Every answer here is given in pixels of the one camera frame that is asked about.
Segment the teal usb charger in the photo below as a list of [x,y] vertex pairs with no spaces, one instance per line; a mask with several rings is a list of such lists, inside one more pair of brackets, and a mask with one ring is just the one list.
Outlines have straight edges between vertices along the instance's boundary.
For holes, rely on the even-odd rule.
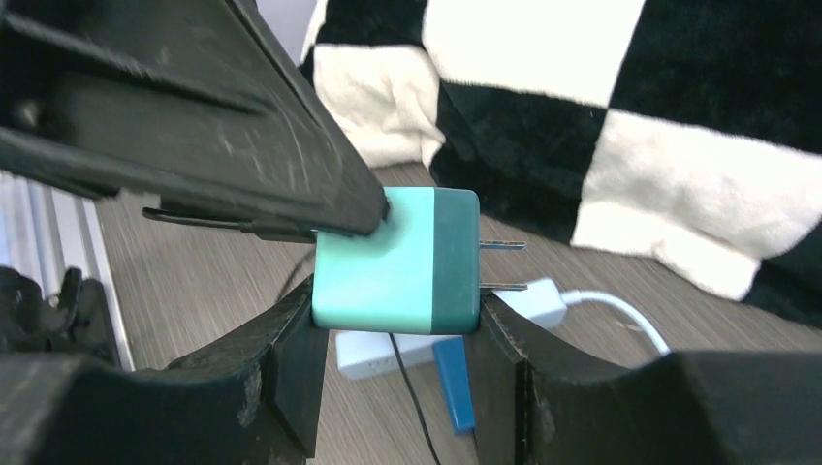
[[312,318],[326,329],[462,335],[479,322],[486,289],[484,249],[521,250],[522,241],[483,240],[480,204],[469,190],[388,187],[387,219],[368,237],[318,232]]

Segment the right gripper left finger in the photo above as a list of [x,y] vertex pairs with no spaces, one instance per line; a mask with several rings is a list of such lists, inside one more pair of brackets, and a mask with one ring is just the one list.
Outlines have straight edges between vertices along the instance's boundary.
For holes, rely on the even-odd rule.
[[315,454],[328,334],[310,280],[162,370],[1,359],[5,464],[302,464]]

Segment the blue cube socket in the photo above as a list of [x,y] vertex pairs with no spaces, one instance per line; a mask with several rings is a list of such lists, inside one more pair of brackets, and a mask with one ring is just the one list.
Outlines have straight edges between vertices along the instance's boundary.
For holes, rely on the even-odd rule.
[[436,342],[432,349],[453,430],[458,436],[472,435],[475,418],[462,338]]

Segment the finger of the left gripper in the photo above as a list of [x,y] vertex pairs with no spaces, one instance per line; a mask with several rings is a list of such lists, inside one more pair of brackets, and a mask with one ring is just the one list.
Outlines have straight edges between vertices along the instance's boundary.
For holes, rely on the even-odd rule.
[[369,235],[382,185],[252,1],[5,1],[1,167],[97,200]]
[[311,229],[289,223],[272,223],[260,220],[239,221],[228,218],[198,217],[184,215],[165,209],[144,207],[142,216],[146,219],[180,226],[200,227],[218,230],[250,233],[262,240],[290,243],[315,243],[316,234]]

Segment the light blue power strip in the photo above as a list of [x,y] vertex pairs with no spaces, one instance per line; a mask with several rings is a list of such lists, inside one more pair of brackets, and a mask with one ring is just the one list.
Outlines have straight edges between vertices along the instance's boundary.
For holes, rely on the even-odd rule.
[[[483,318],[501,324],[504,337],[520,344],[528,332],[542,337],[559,326],[568,309],[583,303],[601,303],[615,308],[648,337],[661,355],[670,347],[646,316],[621,298],[597,291],[562,292],[550,278],[541,278],[523,291],[496,291],[484,299]],[[363,380],[434,360],[434,345],[456,342],[453,335],[412,335],[341,331],[335,336],[336,366],[350,380]]]

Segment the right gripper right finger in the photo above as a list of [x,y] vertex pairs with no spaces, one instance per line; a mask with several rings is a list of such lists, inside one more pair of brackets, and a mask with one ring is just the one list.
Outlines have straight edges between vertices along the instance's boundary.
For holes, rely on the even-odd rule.
[[821,358],[671,353],[638,368],[483,318],[465,339],[483,464],[817,464]]

